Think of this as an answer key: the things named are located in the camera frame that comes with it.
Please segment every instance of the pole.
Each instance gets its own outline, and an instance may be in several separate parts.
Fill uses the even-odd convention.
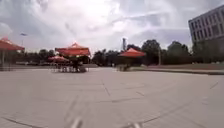
[[[161,65],[161,48],[158,49],[159,65]]]
[[[22,37],[22,47],[23,47],[23,37]]]
[[[4,69],[4,63],[5,63],[5,51],[2,50],[1,68],[0,68],[0,70],[2,70],[2,71]]]

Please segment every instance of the ground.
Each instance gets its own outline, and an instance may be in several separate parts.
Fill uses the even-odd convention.
[[[224,76],[90,69],[0,72],[0,126],[67,128],[223,128]]]
[[[224,64],[183,64],[149,66],[150,69],[224,70]]]

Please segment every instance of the street light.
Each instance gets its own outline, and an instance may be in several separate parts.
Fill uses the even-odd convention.
[[[161,48],[160,48],[160,46],[159,46],[159,48],[158,48],[158,57],[159,57],[159,66],[161,65]]]
[[[23,46],[23,37],[28,35],[26,33],[20,33],[20,36],[22,36],[22,46]]]

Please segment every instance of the building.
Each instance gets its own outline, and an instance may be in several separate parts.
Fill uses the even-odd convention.
[[[189,27],[193,43],[206,44],[213,54],[224,53],[224,5],[189,20]]]
[[[122,50],[126,51],[127,50],[127,42],[126,42],[126,38],[122,39]]]

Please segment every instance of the umbrella canopy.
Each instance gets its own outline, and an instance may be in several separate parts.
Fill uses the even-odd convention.
[[[90,55],[89,48],[74,43],[67,48],[55,48],[55,51],[66,55]]]
[[[128,51],[120,54],[120,56],[126,56],[126,57],[140,57],[144,55],[145,53],[137,51],[133,48],[130,48]]]
[[[0,49],[3,50],[24,50],[24,47],[13,44],[8,38],[2,38],[0,40]]]
[[[48,58],[49,60],[54,60],[54,61],[69,61],[68,59],[64,58],[63,56],[53,56]]]

